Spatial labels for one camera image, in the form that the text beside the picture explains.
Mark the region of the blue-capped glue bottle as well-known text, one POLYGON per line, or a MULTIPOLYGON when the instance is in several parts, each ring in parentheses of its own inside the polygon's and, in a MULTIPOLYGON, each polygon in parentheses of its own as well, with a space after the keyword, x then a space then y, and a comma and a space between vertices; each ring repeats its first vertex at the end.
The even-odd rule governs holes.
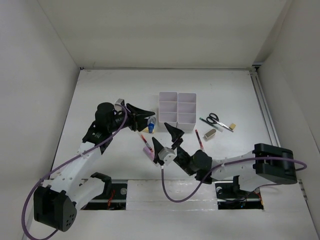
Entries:
POLYGON ((156 117, 154 115, 150 116, 148 118, 148 120, 147 120, 147 128, 148 128, 148 132, 150 134, 152 134, 154 132, 156 122, 157 122, 157 119, 156 119, 156 117))

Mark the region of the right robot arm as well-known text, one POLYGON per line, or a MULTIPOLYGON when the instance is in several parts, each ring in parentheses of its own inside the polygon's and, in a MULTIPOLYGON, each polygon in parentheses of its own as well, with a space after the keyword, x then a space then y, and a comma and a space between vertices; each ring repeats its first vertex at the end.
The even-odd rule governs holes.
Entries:
POLYGON ((231 191, 237 197, 243 197, 260 186, 294 185, 298 181, 297 162, 289 149, 257 143, 244 155, 216 160, 201 149, 188 154, 181 147, 184 132, 168 123, 165 127, 171 135, 171 147, 165 147, 155 137, 152 138, 153 161, 161 167, 174 162, 187 175, 208 185, 232 178, 231 191))

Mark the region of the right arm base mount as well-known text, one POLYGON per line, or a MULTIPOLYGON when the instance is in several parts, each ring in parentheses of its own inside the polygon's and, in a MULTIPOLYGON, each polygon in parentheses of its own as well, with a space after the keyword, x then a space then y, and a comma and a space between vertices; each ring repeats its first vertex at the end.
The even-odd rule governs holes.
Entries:
POLYGON ((218 210, 264 210, 261 194, 241 190, 238 176, 214 184, 218 210))

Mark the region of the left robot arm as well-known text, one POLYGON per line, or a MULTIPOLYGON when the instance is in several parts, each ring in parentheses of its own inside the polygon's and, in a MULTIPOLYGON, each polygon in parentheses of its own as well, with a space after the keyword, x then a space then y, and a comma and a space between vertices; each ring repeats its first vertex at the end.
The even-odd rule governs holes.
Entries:
POLYGON ((76 157, 65 162, 62 170, 47 186, 38 186, 33 194, 34 220, 57 231, 66 232, 74 223, 78 211, 96 196, 111 194, 112 179, 95 172, 82 182, 123 128, 140 132, 148 126, 155 112, 137 108, 120 100, 116 104, 103 102, 97 106, 94 121, 82 139, 76 157))

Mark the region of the orange-red gel pen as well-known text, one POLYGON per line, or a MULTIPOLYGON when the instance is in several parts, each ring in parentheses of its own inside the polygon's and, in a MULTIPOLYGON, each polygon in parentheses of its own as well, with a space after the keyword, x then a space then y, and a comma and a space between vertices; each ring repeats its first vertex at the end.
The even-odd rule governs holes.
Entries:
POLYGON ((152 147, 150 146, 150 144, 147 142, 146 138, 141 134, 140 135, 141 139, 143 140, 143 142, 145 143, 146 147, 151 151, 153 152, 153 149, 152 147))

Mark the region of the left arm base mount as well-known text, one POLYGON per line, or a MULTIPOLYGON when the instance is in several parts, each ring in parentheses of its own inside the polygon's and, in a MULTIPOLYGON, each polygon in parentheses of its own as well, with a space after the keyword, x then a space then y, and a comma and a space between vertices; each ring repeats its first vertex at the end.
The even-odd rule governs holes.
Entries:
POLYGON ((95 172, 90 176, 104 183, 103 191, 96 195, 81 210, 126 210, 128 181, 112 180, 108 175, 95 172))

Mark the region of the red gel pen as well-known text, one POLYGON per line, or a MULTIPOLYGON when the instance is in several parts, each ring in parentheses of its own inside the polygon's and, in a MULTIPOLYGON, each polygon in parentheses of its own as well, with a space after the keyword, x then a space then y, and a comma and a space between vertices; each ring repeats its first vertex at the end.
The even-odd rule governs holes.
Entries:
POLYGON ((197 140, 198 140, 199 147, 200 147, 201 151, 205 152, 204 145, 203 145, 203 143, 202 143, 202 140, 201 140, 201 138, 200 138, 200 135, 199 135, 198 130, 195 129, 194 131, 195 131, 195 134, 196 134, 196 137, 197 137, 197 140))

